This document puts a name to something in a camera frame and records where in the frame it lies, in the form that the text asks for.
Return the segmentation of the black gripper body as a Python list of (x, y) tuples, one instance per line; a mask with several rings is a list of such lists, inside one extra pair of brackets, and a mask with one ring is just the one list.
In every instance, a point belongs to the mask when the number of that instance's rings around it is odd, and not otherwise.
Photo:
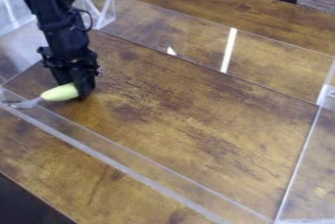
[(72, 68), (77, 67), (89, 70), (93, 76), (101, 73), (96, 61), (97, 55), (91, 50), (84, 50), (77, 56), (69, 57), (53, 55), (49, 47), (38, 47), (36, 52), (41, 56), (42, 66), (49, 70), (53, 68), (67, 68), (71, 71)]

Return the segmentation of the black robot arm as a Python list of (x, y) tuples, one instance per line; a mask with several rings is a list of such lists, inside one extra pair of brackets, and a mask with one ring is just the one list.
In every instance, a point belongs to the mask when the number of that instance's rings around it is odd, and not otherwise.
[(59, 85), (72, 83), (84, 98), (95, 89), (95, 77), (100, 74), (97, 55), (88, 49), (87, 32), (75, 0), (24, 0), (36, 17), (46, 47), (38, 47), (42, 66), (50, 70)]

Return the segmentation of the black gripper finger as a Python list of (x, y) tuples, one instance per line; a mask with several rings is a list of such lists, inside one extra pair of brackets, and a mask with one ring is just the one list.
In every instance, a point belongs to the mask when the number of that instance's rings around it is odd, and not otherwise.
[(59, 85), (72, 82), (71, 72), (67, 68), (53, 68), (50, 73)]
[(71, 69), (71, 77), (79, 92), (79, 97), (83, 99), (95, 89), (93, 74), (89, 70), (75, 67)]

